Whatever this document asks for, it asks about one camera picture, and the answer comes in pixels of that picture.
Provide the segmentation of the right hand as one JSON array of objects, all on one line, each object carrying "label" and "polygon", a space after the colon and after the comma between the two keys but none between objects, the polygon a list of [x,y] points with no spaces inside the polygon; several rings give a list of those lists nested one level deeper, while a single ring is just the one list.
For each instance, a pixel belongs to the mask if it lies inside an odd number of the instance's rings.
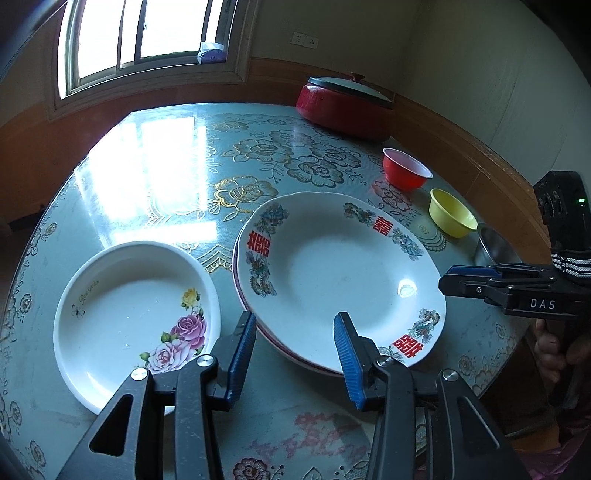
[{"label": "right hand", "polygon": [[559,382],[566,367],[580,366],[590,358],[590,338],[583,336],[561,352],[560,338],[552,334],[543,319],[536,319],[534,355],[544,380],[554,385]]}]

